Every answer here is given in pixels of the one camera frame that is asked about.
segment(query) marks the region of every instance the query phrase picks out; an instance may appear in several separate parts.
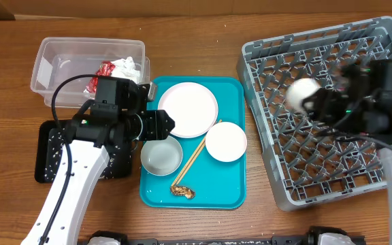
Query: white bowl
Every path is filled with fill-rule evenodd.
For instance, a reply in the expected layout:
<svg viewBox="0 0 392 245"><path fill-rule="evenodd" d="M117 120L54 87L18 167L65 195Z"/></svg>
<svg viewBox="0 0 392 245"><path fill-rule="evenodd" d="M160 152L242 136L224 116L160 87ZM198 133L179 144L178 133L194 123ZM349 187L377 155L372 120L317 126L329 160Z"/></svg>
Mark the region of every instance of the white bowl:
<svg viewBox="0 0 392 245"><path fill-rule="evenodd" d="M182 147L172 136L146 142L140 155L143 167L156 176L175 172L182 162Z"/></svg>

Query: food scrap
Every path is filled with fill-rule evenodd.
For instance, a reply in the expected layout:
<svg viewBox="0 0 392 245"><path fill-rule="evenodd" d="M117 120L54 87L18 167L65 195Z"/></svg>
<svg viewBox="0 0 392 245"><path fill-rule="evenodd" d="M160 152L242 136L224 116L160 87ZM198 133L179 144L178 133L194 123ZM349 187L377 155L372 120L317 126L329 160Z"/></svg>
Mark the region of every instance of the food scrap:
<svg viewBox="0 0 392 245"><path fill-rule="evenodd" d="M193 199L196 196L194 191L185 186L171 186L170 191L175 196L185 196L187 199Z"/></svg>

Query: white plate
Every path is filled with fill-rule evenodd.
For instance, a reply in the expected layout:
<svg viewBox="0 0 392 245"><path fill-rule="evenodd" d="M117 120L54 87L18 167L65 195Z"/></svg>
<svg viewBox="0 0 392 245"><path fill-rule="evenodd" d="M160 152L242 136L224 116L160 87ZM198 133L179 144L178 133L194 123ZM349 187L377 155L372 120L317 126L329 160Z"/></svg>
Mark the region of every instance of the white plate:
<svg viewBox="0 0 392 245"><path fill-rule="evenodd" d="M178 140L169 136L165 140L152 140L143 145L140 153L143 167L153 175L166 176L177 170L182 161L182 148Z"/></svg>
<svg viewBox="0 0 392 245"><path fill-rule="evenodd" d="M183 82L161 96L159 110L175 121L172 135L192 138L203 135L216 123L218 105L211 91L194 82Z"/></svg>
<svg viewBox="0 0 392 245"><path fill-rule="evenodd" d="M232 162L239 159L248 145L246 134L232 122L220 122L207 133L205 146L208 153L222 162Z"/></svg>

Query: chopsticks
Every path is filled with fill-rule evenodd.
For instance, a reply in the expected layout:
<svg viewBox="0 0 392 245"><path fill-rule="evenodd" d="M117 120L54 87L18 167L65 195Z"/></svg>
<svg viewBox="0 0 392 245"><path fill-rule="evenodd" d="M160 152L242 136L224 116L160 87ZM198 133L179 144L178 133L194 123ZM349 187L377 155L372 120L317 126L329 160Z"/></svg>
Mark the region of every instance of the chopsticks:
<svg viewBox="0 0 392 245"><path fill-rule="evenodd" d="M193 152L185 166L181 169L181 172L176 176L175 181L171 184L171 186L176 186L180 184L182 178L187 174L187 171L190 169L191 165L195 162L196 158L202 152L203 148L205 147L205 138L206 135L203 137L201 143L197 146L196 150Z"/></svg>

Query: red wrapper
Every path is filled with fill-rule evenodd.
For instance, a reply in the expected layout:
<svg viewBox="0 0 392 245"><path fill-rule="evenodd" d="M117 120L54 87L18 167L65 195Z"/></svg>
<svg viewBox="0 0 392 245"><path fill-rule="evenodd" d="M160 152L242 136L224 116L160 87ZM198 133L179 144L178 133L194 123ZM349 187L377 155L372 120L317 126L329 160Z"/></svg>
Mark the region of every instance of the red wrapper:
<svg viewBox="0 0 392 245"><path fill-rule="evenodd" d="M95 75L110 76L115 67L116 66L109 61L102 61L101 66L99 67L99 70L96 71ZM87 91L90 93L96 93L97 85L98 85L98 79L92 78L87 85Z"/></svg>

